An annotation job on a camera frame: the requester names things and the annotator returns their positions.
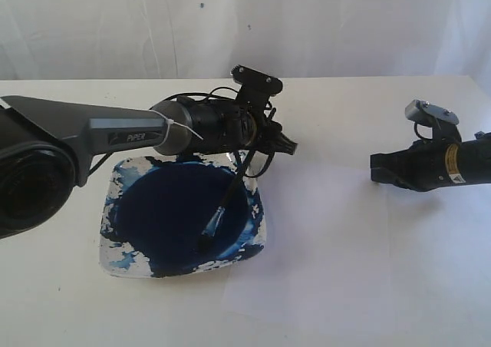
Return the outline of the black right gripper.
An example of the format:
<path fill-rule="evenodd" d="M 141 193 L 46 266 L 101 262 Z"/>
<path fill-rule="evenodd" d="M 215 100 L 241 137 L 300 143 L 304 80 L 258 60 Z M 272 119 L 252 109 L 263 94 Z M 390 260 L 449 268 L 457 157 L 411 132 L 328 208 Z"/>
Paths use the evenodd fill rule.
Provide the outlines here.
<path fill-rule="evenodd" d="M 467 186 L 472 183 L 468 163 L 472 147 L 472 141 L 428 143 L 389 154 L 372 154 L 371 180 L 417 192 Z"/>

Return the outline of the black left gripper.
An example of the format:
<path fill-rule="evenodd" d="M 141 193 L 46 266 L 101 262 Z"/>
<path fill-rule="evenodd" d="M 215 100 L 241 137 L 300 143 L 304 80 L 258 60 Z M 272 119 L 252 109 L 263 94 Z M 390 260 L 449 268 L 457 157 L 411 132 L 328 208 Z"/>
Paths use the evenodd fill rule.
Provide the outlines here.
<path fill-rule="evenodd" d="M 180 98 L 180 123 L 188 135 L 180 142 L 181 154 L 220 154 L 256 150 L 263 154 L 294 155 L 298 144 L 286 137 L 272 120 L 270 101 L 237 101 L 227 97 L 196 101 Z"/>

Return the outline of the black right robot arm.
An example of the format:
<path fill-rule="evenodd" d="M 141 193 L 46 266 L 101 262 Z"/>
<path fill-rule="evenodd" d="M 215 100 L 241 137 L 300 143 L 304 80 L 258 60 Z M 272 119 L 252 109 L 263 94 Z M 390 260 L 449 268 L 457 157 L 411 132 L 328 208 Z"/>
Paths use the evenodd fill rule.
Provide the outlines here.
<path fill-rule="evenodd" d="M 416 141 L 406 149 L 370 157 L 371 180 L 427 192 L 490 182 L 490 134 L 462 143 Z"/>

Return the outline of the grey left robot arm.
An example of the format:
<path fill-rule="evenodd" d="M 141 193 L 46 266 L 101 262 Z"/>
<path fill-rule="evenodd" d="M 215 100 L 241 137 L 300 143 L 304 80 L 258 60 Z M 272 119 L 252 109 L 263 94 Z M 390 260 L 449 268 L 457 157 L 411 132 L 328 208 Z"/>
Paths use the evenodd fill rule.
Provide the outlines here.
<path fill-rule="evenodd" d="M 164 156 L 247 150 L 293 154 L 268 100 L 175 94 L 147 110 L 20 95 L 2 98 L 1 235 L 53 217 L 112 154 L 152 147 Z"/>

